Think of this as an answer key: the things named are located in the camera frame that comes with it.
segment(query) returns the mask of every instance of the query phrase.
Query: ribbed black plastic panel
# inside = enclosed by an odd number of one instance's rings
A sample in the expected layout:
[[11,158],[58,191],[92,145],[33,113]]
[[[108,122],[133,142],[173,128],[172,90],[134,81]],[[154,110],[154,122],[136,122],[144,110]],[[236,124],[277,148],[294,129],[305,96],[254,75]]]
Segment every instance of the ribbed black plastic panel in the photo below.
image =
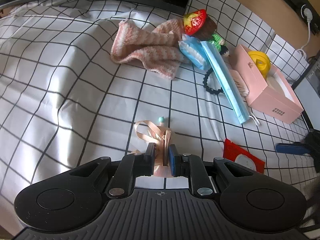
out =
[[72,232],[47,234],[30,228],[16,240],[288,240],[306,238],[295,229],[261,234],[228,221],[212,200],[193,197],[187,189],[135,189],[111,200],[92,223]]

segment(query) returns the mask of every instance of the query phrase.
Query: white tablecloth with black grid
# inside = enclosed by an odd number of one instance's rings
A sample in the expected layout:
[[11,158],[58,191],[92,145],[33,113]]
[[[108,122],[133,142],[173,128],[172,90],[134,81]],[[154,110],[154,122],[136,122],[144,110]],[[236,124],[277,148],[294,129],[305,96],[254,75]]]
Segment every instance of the white tablecloth with black grid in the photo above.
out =
[[[307,62],[257,15],[235,0],[190,0],[218,23],[230,52],[237,44],[266,52],[293,82]],[[146,142],[133,124],[164,116],[180,153],[212,161],[232,140],[266,162],[265,174],[304,192],[316,176],[310,156],[279,154],[275,144],[302,140],[300,117],[285,124],[252,109],[261,126],[240,125],[223,94],[202,86],[204,72],[183,65],[173,81],[141,64],[115,64],[110,49],[120,20],[153,30],[179,17],[114,0],[46,0],[14,8],[0,20],[0,225],[20,230],[15,196],[38,182],[100,156],[113,161]],[[214,77],[211,85],[217,86]],[[140,177],[137,186],[188,187],[185,178]]]

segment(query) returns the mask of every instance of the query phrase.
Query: blue face mask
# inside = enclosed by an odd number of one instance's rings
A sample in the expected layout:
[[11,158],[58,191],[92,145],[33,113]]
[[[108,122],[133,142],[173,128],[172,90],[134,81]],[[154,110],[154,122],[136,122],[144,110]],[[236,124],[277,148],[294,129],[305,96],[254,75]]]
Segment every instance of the blue face mask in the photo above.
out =
[[240,124],[248,121],[251,116],[220,53],[210,42],[201,41],[201,45]]

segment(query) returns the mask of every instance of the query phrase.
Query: pink box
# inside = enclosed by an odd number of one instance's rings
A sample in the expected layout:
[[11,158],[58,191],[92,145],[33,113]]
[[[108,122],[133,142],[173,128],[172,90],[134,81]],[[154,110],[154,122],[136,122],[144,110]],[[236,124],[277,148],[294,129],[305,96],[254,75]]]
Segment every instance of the pink box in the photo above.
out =
[[229,59],[232,68],[240,73],[248,86],[250,91],[246,97],[248,106],[285,123],[292,123],[303,111],[296,94],[281,71],[272,64],[269,74],[280,84],[285,96],[268,86],[257,66],[248,55],[247,52],[249,51],[250,49],[247,47],[238,45]]

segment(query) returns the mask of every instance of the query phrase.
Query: metal screw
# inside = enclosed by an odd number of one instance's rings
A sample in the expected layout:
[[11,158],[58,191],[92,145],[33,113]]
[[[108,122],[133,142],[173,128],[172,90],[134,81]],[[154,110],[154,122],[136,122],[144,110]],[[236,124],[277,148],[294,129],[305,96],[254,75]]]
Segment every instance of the metal screw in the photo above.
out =
[[208,188],[208,187],[201,187],[197,190],[198,194],[201,196],[207,196],[212,194],[212,189]]
[[112,196],[120,196],[124,193],[124,189],[120,187],[114,187],[111,190],[109,190],[109,194]]

